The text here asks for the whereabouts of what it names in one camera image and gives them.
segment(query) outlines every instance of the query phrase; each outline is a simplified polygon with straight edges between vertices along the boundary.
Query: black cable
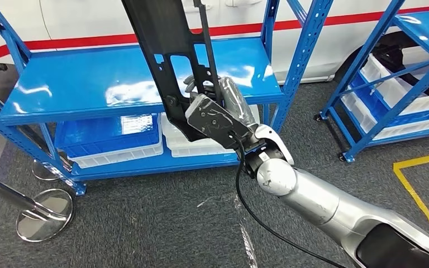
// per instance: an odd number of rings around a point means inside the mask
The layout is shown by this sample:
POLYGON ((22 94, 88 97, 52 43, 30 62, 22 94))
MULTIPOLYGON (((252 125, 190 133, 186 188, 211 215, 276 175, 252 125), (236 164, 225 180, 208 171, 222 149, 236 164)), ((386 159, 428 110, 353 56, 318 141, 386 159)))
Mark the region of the black cable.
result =
POLYGON ((264 229, 266 229, 269 233, 273 234, 275 237, 277 237, 278 239, 284 241, 285 243, 291 245, 292 247, 303 251, 306 254, 309 254, 310 256, 313 256, 321 261, 324 261, 334 267, 337 268, 346 268, 344 266, 342 266, 341 264, 338 264, 332 260, 329 260, 323 256, 320 256, 314 252, 311 252, 310 250, 299 246, 298 244, 295 244, 294 242, 288 240, 287 238, 283 237, 282 235, 280 235, 279 233, 277 233, 276 231, 272 230, 269 226, 267 226, 264 222, 262 222, 257 216, 256 214, 254 214, 254 212, 251 210, 251 208, 249 208, 249 206, 247 205, 246 201, 244 200, 244 197, 242 197, 241 194, 241 188, 239 187, 239 178, 241 176, 241 172, 242 172, 242 167, 244 166, 244 162, 246 161, 245 159, 245 152, 244 152, 244 145, 242 144, 241 140, 236 137, 235 135, 233 135, 233 138, 236 140, 238 146, 239 146, 239 150, 241 151, 241 161, 239 163, 239 166, 237 168, 237 172, 236 172, 236 191, 237 191, 237 196, 239 197, 239 200, 241 201, 242 205, 244 206, 244 208, 247 210, 247 212, 249 212, 249 214, 254 218, 254 220, 261 225, 264 229))

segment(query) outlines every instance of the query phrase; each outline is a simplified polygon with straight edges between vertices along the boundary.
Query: silver robot arm segment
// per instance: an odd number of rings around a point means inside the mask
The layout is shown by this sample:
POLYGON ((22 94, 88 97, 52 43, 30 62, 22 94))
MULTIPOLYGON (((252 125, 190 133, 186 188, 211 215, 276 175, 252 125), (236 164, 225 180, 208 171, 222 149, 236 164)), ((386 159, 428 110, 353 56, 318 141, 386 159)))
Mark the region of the silver robot arm segment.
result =
POLYGON ((429 254, 429 234, 424 230, 392 210, 366 203, 304 170, 292 167, 286 161, 291 156, 283 142, 279 137, 273 139, 286 158, 260 157, 263 162, 256 171, 259 186, 279 197, 289 208, 331 237, 358 267, 373 267, 364 262, 370 262, 368 256, 376 256, 376 253, 371 253, 367 246, 361 247, 361 243, 381 224, 392 228, 390 235, 394 236, 392 232, 395 231, 429 254))

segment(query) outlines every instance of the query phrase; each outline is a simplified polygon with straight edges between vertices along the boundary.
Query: white plastic bin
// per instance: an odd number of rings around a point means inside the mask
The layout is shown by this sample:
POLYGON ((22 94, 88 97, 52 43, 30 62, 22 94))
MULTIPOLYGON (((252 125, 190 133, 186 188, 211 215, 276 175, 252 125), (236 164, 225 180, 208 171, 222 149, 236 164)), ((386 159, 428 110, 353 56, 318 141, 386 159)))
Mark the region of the white plastic bin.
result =
MULTIPOLYGON (((424 51, 421 47, 411 47, 410 49, 404 49, 404 64, 412 65, 415 63, 423 62, 429 59, 429 54, 424 51)), ((422 78, 429 67, 415 70, 411 72, 416 78, 422 78)), ((361 69, 361 73, 367 81, 372 82, 382 77, 391 75, 382 64, 372 55, 369 54, 368 62, 361 69)), ((401 100, 412 87, 403 81, 401 78, 388 79, 382 83, 376 85, 377 91, 383 96, 384 101, 388 106, 394 107, 399 100, 401 100)), ((405 108, 400 115, 417 113, 429 110, 429 96, 422 94, 420 97, 415 99, 407 108, 405 108)))
POLYGON ((164 153, 164 146, 162 144, 162 127, 160 125, 160 116, 157 123, 159 124, 159 142, 156 144, 68 159, 76 162, 80 166, 80 168, 85 169, 91 168, 93 166, 108 165, 123 161, 130 161, 145 157, 161 155, 164 153))
MULTIPOLYGON (((367 106, 354 92, 343 95, 341 101, 343 101, 346 108, 353 114, 365 133, 368 133, 377 124, 377 121, 368 110, 367 106)), ((386 127, 380 131, 373 140, 381 140, 383 138, 390 138, 423 130, 429 130, 429 120, 386 127)))
MULTIPOLYGON (((257 123, 260 122, 259 109, 257 105, 249 105, 257 123)), ((189 142, 187 138, 171 124, 165 113, 161 115, 162 133, 165 136, 167 147, 171 150, 173 157, 187 157, 199 155, 231 154, 234 150, 226 150, 216 141, 205 138, 189 142)))

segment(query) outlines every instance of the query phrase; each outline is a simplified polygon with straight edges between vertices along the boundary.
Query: yellow floor line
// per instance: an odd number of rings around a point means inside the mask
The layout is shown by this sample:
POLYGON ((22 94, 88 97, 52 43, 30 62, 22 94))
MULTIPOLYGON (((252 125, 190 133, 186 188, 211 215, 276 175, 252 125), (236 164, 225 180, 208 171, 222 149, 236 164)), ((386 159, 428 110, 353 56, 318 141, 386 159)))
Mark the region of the yellow floor line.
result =
POLYGON ((397 163, 394 163, 393 168, 397 178, 401 181, 404 188, 409 192, 409 194, 412 196, 417 206, 423 211, 423 213, 425 214, 425 216, 429 221, 429 209, 422 201, 422 199, 418 196, 417 192, 415 192, 415 190, 413 189, 413 187, 411 186, 411 184, 408 182, 408 180, 406 179, 406 177, 401 171, 401 169, 403 168, 409 168, 411 166, 417 166, 417 165, 422 165, 426 163, 429 163, 429 156, 397 162, 397 163))

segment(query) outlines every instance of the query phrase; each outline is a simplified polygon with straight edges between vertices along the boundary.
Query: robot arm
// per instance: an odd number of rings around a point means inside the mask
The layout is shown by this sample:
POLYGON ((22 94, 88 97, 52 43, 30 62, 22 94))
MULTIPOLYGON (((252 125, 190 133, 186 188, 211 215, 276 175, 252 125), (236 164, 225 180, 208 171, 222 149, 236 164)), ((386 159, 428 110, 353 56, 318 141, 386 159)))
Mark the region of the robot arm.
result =
MULTIPOLYGON (((240 96, 230 78, 222 78, 220 84, 230 85, 221 87, 223 95, 227 91, 226 94, 240 96)), ((262 190, 277 196, 331 237, 358 267, 429 267, 429 234, 392 210, 366 203, 293 167, 292 156, 277 133, 269 126, 253 124, 252 118, 246 118, 252 115, 242 96, 235 102, 238 104, 224 109, 206 96, 199 95, 185 116, 194 129, 215 140, 219 136, 212 128, 225 131, 228 138, 236 135, 231 130, 231 126, 236 124, 230 122, 233 118, 245 127, 250 124, 248 129, 251 132, 244 137, 238 136, 243 140, 243 146, 249 148, 245 156, 247 172, 257 180, 262 190), (222 121, 225 125, 218 128, 212 121, 219 116, 225 119, 222 121)), ((230 148, 233 148, 235 139, 231 140, 230 148)))

